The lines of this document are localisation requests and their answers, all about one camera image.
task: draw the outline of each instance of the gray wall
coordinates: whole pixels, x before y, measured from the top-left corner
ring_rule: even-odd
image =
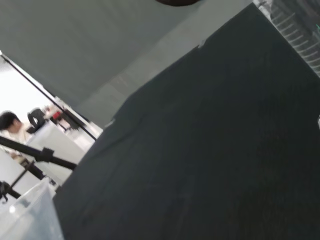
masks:
[[[103,126],[131,93],[250,2],[175,8],[154,0],[3,0],[0,49]]]

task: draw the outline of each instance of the tripod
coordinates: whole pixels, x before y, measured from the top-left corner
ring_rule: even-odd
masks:
[[[16,141],[10,140],[3,136],[0,136],[0,145],[3,145],[7,148],[17,150],[20,153],[34,157],[34,161],[30,162],[24,169],[24,171],[15,179],[15,181],[8,185],[5,182],[0,184],[0,200],[5,199],[5,203],[8,202],[7,194],[12,195],[13,197],[19,197],[19,193],[13,190],[13,187],[19,182],[19,180],[27,173],[31,166],[36,162],[46,162],[53,163],[62,167],[65,167],[70,170],[74,170],[77,165],[75,163],[63,160],[61,158],[54,156],[54,151],[49,148],[43,148],[43,150],[37,150],[35,148],[23,145]]]

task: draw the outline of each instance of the clear plastic container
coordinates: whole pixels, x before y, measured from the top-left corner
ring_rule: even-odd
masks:
[[[48,179],[42,180],[0,215],[0,240],[63,239]]]

